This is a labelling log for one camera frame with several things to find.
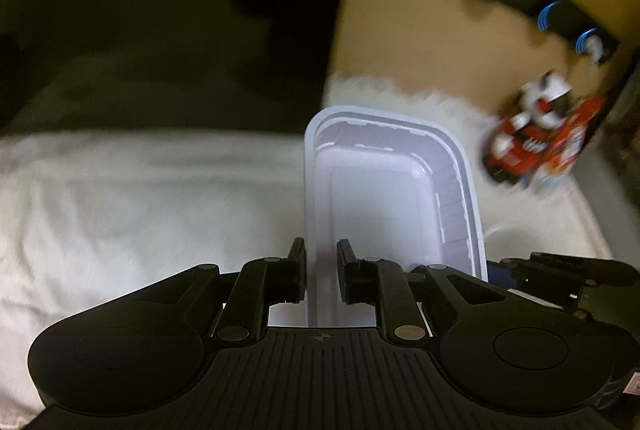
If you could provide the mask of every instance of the clear plastic container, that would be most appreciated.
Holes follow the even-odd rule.
[[[356,106],[333,106],[305,134],[309,326],[372,326],[371,306],[340,300],[336,243],[359,258],[405,270],[447,264],[487,280],[469,164],[437,124]]]

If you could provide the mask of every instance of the wall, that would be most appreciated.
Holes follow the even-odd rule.
[[[442,89],[497,110],[519,86],[549,68],[576,94],[606,87],[640,43],[640,0],[573,0],[622,40],[593,69],[569,42],[532,20],[479,0],[342,0],[333,72],[391,77],[401,89]]]

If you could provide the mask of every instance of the red toy car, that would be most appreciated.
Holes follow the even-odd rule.
[[[496,182],[529,178],[564,124],[571,87],[553,71],[522,87],[518,110],[504,118],[490,137],[482,162]]]

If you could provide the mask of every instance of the screw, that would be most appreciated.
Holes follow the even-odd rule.
[[[401,325],[396,327],[394,334],[401,340],[415,341],[423,338],[426,332],[422,327],[418,327],[417,325]]]
[[[218,331],[218,337],[228,342],[239,342],[249,335],[249,331],[239,325],[229,325]]]

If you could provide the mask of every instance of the white bedsheet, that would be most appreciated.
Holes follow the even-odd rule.
[[[210,132],[0,140],[0,428],[42,410],[26,355],[48,325],[196,264],[285,256],[304,233],[302,151]],[[303,325],[304,306],[270,321]]]

